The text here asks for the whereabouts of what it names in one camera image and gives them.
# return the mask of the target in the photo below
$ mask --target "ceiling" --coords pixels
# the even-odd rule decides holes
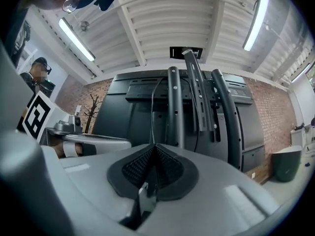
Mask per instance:
[[[226,0],[233,5],[218,0],[130,1],[115,0],[107,12],[91,4],[72,14],[40,13],[59,34],[58,20],[67,19],[96,59],[80,59],[80,52],[68,40],[62,48],[72,48],[98,80],[127,68],[183,62],[169,58],[170,46],[203,48],[199,62],[207,69],[243,70],[284,86],[315,59],[313,38],[289,0],[269,1],[264,20],[269,30],[262,26],[250,52],[242,46],[256,0]],[[111,10],[122,3],[127,5]],[[87,32],[80,28],[82,21],[90,23]]]

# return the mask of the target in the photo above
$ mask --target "black cable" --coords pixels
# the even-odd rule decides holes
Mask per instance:
[[[197,145],[198,145],[198,140],[199,140],[199,134],[200,134],[200,127],[199,127],[200,121],[199,121],[199,116],[198,116],[198,111],[197,111],[197,103],[196,103],[196,99],[195,99],[195,96],[194,96],[193,91],[192,91],[192,86],[189,83],[189,81],[184,79],[184,78],[181,78],[181,80],[186,81],[188,83],[189,87],[190,87],[192,101],[193,101],[193,103],[195,105],[195,109],[196,109],[196,113],[197,113],[197,121],[198,121],[198,124],[197,124],[197,140],[196,140],[195,149],[193,150],[193,152],[196,152]]]
[[[160,79],[160,81],[157,83],[157,85],[153,89],[152,97],[151,97],[151,135],[152,135],[152,142],[153,142],[153,144],[156,143],[156,140],[154,138],[154,131],[153,131],[153,97],[154,97],[154,93],[155,93],[156,89],[158,88],[159,84],[161,84],[162,80],[164,80],[166,78],[167,77],[164,77],[164,78]]]
[[[255,4],[254,4],[254,8],[252,10],[255,10],[256,4],[257,4],[258,0],[256,0]]]

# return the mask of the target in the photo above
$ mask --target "gray bin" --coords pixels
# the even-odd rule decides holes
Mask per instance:
[[[291,146],[272,154],[273,170],[278,181],[294,179],[301,162],[301,152],[301,146]]]

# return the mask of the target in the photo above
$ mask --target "exposed brick wall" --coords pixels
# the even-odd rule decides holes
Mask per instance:
[[[290,131],[296,125],[295,114],[289,99],[289,95],[276,87],[264,82],[245,78],[254,101],[257,105],[265,141],[265,163],[246,174],[251,177],[255,172],[255,180],[263,182],[272,175],[271,154],[291,144]],[[85,108],[92,106],[93,97],[99,96],[102,101],[109,89],[112,79],[83,86],[77,80],[69,76],[58,94],[56,104],[68,113],[74,113],[77,105],[82,105],[79,116],[85,130],[87,116]],[[95,118],[92,118],[89,133],[93,129]]]
[[[77,105],[82,105],[79,116],[81,118],[81,126],[84,131],[88,120],[88,117],[84,114],[84,112],[87,112],[84,106],[91,109],[93,104],[90,94],[93,96],[94,100],[98,96],[97,101],[103,101],[112,80],[113,79],[104,80],[84,86],[73,77],[68,76],[57,96],[55,103],[70,114],[74,114]],[[97,105],[95,112],[99,110],[100,106],[101,104]],[[91,133],[94,123],[95,118],[92,118],[89,133]]]
[[[290,131],[296,125],[294,109],[287,92],[264,82],[245,78],[256,103],[265,141],[265,163],[246,174],[263,182],[272,176],[271,155],[290,146]]]

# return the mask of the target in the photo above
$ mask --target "ceiling light fixture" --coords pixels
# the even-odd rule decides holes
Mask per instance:
[[[61,18],[58,22],[58,25],[89,61],[95,60],[95,56],[81,43],[79,37],[75,34],[72,27],[65,18]]]
[[[296,76],[296,77],[292,80],[292,82],[295,82],[302,74],[304,74],[304,73],[310,68],[310,66],[311,66],[311,64],[309,63],[309,64],[304,68],[304,70],[303,70],[298,76]]]
[[[250,51],[260,31],[264,21],[269,0],[257,0],[256,11],[252,21],[250,31],[243,45],[244,50]]]

